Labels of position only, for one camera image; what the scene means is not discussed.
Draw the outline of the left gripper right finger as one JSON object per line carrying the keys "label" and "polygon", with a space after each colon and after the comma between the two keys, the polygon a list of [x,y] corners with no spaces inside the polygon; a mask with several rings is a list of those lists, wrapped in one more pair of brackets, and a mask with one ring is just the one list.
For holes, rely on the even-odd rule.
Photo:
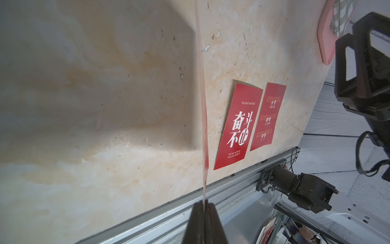
{"label": "left gripper right finger", "polygon": [[205,203],[205,244],[228,244],[223,226],[213,203]]}

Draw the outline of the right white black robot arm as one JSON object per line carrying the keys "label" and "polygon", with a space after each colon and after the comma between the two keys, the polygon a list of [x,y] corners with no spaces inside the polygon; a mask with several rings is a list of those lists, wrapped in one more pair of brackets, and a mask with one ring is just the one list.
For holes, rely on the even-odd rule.
{"label": "right white black robot arm", "polygon": [[[377,175],[389,166],[381,160],[365,170],[360,160],[363,140],[390,152],[390,59],[371,45],[370,33],[390,34],[390,19],[371,12],[358,20],[352,33],[336,41],[335,95],[346,111],[363,116],[370,131],[363,132],[355,146],[357,172],[366,177]],[[376,244],[390,241],[390,226],[352,203],[333,185],[309,174],[296,175],[281,166],[271,168],[266,180],[269,189],[285,194],[302,209],[325,216]]]}

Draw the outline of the red postcard MUST text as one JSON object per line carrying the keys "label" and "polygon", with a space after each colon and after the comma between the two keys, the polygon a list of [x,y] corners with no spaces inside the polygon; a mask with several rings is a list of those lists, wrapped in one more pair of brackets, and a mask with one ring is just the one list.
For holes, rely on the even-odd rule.
{"label": "red postcard MUST text", "polygon": [[201,25],[200,15],[198,8],[198,1],[194,1],[195,6],[195,18],[196,18],[196,40],[197,40],[197,67],[198,67],[198,80],[201,90],[201,110],[202,110],[202,138],[203,138],[203,203],[206,202],[206,186],[209,169],[209,150],[208,150],[208,125],[207,125],[207,103],[205,92],[205,78],[204,78],[204,59],[203,59],[203,46],[201,37]]}

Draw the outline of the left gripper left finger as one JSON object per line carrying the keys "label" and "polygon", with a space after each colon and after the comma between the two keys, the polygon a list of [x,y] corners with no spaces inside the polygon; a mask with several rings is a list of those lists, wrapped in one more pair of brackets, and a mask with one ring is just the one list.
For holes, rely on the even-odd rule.
{"label": "left gripper left finger", "polygon": [[196,202],[192,208],[186,230],[183,236],[183,244],[203,244],[205,238],[204,203]]}

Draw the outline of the red postcards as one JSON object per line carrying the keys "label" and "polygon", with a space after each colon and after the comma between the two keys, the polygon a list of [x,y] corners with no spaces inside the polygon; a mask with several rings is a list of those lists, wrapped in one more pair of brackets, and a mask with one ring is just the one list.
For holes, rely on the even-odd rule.
{"label": "red postcards", "polygon": [[285,91],[286,85],[267,84],[250,151],[272,143]]}

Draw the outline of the red postcard white characters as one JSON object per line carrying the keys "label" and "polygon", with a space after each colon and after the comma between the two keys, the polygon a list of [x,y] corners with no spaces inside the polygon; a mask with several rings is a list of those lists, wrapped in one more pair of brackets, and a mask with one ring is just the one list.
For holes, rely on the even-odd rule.
{"label": "red postcard white characters", "polygon": [[245,158],[263,90],[237,83],[225,122],[214,170]]}

